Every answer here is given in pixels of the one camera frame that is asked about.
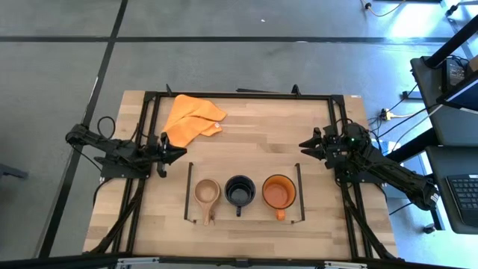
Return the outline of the wooden cup with handle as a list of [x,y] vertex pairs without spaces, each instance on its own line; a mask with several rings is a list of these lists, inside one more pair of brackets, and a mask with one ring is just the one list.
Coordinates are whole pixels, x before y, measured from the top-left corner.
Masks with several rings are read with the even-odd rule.
[[204,226],[208,226],[211,222],[212,212],[220,195],[221,187],[213,179],[203,179],[196,184],[193,196],[201,208]]

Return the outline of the black metal post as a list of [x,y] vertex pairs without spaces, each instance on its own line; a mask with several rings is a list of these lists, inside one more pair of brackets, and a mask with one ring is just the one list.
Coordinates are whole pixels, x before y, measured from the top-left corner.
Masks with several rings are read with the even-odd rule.
[[478,31],[478,15],[476,15],[461,30],[454,34],[438,51],[424,60],[429,68],[435,68],[441,64],[456,49],[464,44],[475,32]]

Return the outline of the grey desk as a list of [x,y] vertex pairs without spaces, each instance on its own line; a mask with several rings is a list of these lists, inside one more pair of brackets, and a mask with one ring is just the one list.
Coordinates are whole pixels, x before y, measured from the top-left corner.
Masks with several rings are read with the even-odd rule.
[[[421,58],[412,58],[410,64],[426,107],[436,105],[441,95],[441,70],[430,69]],[[441,145],[478,147],[478,114],[443,105],[430,121]]]
[[445,181],[447,176],[478,174],[478,148],[428,146],[426,154],[438,186],[451,229],[458,234],[478,235],[478,227],[464,224]]

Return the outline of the black speckled enamel mug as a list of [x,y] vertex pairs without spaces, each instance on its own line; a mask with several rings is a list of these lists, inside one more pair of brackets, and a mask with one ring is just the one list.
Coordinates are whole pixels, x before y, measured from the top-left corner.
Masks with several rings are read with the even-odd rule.
[[255,183],[247,176],[237,175],[231,177],[225,187],[227,201],[236,208],[236,216],[240,217],[242,208],[255,199]]

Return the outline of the orange microfibre cloth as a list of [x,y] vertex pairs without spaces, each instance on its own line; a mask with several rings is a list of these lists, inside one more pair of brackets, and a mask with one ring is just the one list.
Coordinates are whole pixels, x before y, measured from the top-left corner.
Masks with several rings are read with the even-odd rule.
[[227,113],[206,99],[178,95],[173,102],[163,132],[173,146],[186,147],[196,137],[210,137],[223,129]]

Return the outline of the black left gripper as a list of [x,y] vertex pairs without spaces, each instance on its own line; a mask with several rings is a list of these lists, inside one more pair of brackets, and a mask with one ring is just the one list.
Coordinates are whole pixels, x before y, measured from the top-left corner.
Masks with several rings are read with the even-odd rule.
[[167,176],[165,170],[164,156],[167,153],[167,163],[172,164],[177,159],[187,153],[187,149],[179,146],[167,144],[169,141],[166,132],[162,132],[158,137],[155,134],[148,141],[148,152],[152,156],[152,161],[156,163],[156,171],[161,178]]

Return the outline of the black keyboard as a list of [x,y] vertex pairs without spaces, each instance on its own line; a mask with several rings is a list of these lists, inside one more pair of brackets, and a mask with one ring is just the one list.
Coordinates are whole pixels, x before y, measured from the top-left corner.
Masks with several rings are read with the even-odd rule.
[[478,174],[447,176],[445,181],[461,221],[478,227]]

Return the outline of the orange enamel mug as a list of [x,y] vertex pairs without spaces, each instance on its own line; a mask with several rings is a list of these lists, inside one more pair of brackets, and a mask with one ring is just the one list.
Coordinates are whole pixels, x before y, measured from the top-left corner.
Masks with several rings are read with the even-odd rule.
[[275,211],[276,219],[286,219],[286,209],[291,207],[297,197],[297,188],[293,181],[282,174],[269,176],[263,183],[261,194],[265,204]]

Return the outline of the black aluminium table frame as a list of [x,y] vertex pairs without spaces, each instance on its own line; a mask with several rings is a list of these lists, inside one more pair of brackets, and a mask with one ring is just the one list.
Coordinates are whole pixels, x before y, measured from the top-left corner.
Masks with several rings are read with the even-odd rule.
[[[342,103],[291,94],[274,99],[205,93],[204,98],[227,113],[223,130],[192,141],[187,153],[168,167],[166,178],[152,174],[146,180],[135,235],[124,233],[119,249],[131,249],[135,256],[350,260],[347,221],[334,173],[302,154],[299,144],[311,137],[314,127],[340,117],[365,125],[362,98],[345,96]],[[191,223],[184,219],[189,163],[208,172],[259,172],[298,163],[305,220]]]

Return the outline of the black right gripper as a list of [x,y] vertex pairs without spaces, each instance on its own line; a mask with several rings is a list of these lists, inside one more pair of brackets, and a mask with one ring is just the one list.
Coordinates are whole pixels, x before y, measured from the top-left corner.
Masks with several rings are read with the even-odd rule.
[[333,126],[326,126],[324,133],[320,128],[314,128],[314,136],[299,144],[305,148],[301,153],[309,155],[318,160],[326,160],[326,163],[341,163],[346,161],[344,148],[337,131]]

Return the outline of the black laptop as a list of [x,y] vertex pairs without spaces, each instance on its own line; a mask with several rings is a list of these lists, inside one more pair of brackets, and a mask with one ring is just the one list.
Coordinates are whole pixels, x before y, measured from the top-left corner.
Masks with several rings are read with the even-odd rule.
[[436,102],[478,114],[478,70],[460,81],[452,90],[442,93]]

